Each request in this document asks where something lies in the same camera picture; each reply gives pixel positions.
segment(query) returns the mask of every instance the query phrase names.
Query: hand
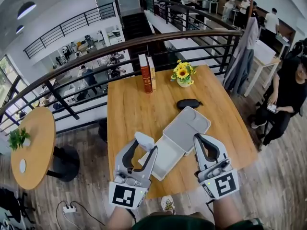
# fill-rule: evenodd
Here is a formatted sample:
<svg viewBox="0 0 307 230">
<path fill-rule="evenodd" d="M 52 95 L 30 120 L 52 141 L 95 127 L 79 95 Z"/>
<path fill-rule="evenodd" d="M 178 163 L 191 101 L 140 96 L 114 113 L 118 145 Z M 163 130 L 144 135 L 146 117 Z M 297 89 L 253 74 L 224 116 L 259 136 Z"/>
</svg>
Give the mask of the hand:
<svg viewBox="0 0 307 230">
<path fill-rule="evenodd" d="M 278 107 L 276 108 L 276 113 L 278 113 L 279 111 L 283 111 L 283 108 L 282 108 L 281 106 L 278 106 Z"/>
<path fill-rule="evenodd" d="M 274 91 L 273 94 L 271 94 L 271 96 L 268 99 L 268 105 L 276 105 L 278 99 L 278 92 Z"/>
</svg>

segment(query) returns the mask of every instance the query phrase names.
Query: staircase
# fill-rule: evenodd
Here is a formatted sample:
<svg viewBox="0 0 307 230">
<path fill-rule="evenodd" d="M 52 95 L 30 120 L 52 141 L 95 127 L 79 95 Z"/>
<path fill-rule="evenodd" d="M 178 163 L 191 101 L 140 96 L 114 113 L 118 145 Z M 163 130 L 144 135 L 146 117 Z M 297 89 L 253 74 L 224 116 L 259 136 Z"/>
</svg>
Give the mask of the staircase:
<svg viewBox="0 0 307 230">
<path fill-rule="evenodd" d="M 122 21 L 124 24 L 124 35 L 126 41 L 153 34 L 143 12 L 123 16 Z M 131 59 L 138 58 L 141 54 L 147 54 L 147 45 L 131 48 L 129 49 L 129 54 Z M 138 61 L 134 62 L 132 65 L 134 71 L 141 69 Z"/>
</svg>

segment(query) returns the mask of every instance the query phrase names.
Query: small device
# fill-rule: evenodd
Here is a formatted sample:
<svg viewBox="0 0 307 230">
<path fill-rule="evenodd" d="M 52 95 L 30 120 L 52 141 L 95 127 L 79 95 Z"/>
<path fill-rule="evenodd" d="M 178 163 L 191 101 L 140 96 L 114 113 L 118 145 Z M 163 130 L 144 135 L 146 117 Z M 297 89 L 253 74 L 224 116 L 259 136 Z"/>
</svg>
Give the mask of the small device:
<svg viewBox="0 0 307 230">
<path fill-rule="evenodd" d="M 267 109 L 272 113 L 276 113 L 277 106 L 274 104 L 268 105 Z"/>
<path fill-rule="evenodd" d="M 145 198 L 158 155 L 158 147 L 154 145 L 153 138 L 141 132 L 136 132 L 134 137 L 117 154 L 114 181 L 109 185 L 109 203 L 126 209 L 136 209 Z M 131 159 L 138 146 L 149 152 L 149 155 L 141 169 L 134 169 Z"/>
<path fill-rule="evenodd" d="M 193 141 L 199 166 L 195 176 L 209 197 L 216 200 L 238 191 L 238 173 L 224 144 L 203 134 L 195 134 Z"/>
</svg>

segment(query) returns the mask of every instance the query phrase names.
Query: white ceiling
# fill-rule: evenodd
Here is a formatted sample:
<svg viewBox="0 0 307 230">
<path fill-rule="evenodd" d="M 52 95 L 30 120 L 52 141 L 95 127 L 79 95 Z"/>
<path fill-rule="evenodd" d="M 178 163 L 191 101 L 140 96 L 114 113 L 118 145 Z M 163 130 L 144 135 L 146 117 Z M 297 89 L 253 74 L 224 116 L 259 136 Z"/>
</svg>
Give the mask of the white ceiling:
<svg viewBox="0 0 307 230">
<path fill-rule="evenodd" d="M 36 8 L 28 15 L 17 20 L 17 13 L 23 3 L 33 1 Z M 7 46 L 18 36 L 16 29 L 19 25 L 25 27 L 45 10 L 60 2 L 60 0 L 0 0 L 0 55 Z"/>
</svg>

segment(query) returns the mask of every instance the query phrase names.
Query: shoe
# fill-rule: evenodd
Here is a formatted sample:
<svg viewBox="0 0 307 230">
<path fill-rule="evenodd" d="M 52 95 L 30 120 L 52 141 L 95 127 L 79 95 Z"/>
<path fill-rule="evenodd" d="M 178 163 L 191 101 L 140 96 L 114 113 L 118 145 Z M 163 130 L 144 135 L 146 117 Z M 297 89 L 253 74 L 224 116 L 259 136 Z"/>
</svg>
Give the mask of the shoe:
<svg viewBox="0 0 307 230">
<path fill-rule="evenodd" d="M 267 147 L 268 145 L 264 145 L 263 140 L 262 140 L 261 143 L 259 144 L 258 151 L 265 150 Z"/>
<path fill-rule="evenodd" d="M 161 206 L 164 212 L 170 211 L 172 214 L 175 214 L 174 200 L 172 196 L 164 196 L 161 199 Z"/>
<path fill-rule="evenodd" d="M 266 125 L 266 123 L 267 123 L 267 121 L 265 121 L 262 125 L 256 125 L 255 122 L 252 122 L 252 124 L 250 125 L 250 127 L 251 127 L 252 129 L 256 129 L 256 128 L 260 127 L 260 126 Z"/>
</svg>

